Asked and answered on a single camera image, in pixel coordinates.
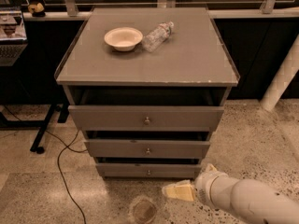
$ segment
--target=white bowl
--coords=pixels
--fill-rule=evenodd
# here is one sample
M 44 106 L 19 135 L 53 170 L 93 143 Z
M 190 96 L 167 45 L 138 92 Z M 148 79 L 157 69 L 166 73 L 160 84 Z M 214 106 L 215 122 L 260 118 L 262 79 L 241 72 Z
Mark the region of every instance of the white bowl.
M 135 28 L 120 27 L 107 32 L 104 40 L 115 50 L 129 51 L 134 49 L 142 38 L 142 33 Z

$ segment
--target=drawer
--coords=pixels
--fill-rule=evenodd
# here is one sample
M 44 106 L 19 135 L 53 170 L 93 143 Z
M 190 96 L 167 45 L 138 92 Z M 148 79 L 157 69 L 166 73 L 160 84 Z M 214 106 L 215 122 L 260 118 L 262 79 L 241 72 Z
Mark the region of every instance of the drawer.
M 84 131 L 213 132 L 223 107 L 71 105 L 69 111 L 76 126 Z
M 97 163 L 96 169 L 102 177 L 196 178 L 201 167 L 199 164 Z
M 197 158 L 203 159 L 208 141 L 89 140 L 85 145 L 92 157 Z

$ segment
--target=gray cabinet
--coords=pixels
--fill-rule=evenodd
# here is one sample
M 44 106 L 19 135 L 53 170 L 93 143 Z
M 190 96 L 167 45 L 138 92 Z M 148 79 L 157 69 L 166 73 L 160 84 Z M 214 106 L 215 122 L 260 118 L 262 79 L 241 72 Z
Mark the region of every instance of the gray cabinet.
M 157 50 L 118 52 L 107 31 L 176 28 Z M 61 64 L 70 114 L 101 176 L 195 178 L 238 73 L 203 8 L 96 8 Z

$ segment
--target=plastic water bottle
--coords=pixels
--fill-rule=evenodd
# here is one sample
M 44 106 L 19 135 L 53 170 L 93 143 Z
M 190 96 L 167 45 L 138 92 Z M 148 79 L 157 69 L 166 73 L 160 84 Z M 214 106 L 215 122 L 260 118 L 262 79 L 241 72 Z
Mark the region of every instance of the plastic water bottle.
M 172 33 L 173 22 L 159 24 L 153 31 L 142 39 L 142 46 L 149 52 L 155 51 Z

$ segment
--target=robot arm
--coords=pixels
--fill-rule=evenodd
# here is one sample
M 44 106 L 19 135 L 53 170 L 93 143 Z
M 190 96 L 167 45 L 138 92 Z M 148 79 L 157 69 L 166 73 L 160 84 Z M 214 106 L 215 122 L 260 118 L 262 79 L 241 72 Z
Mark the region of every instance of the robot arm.
M 186 182 L 184 188 L 180 186 L 176 190 L 172 186 L 178 199 L 186 197 L 187 186 Z M 249 224 L 299 223 L 299 204 L 257 180 L 239 180 L 212 168 L 200 174 L 194 186 L 189 187 L 197 192 L 201 203 L 221 209 Z

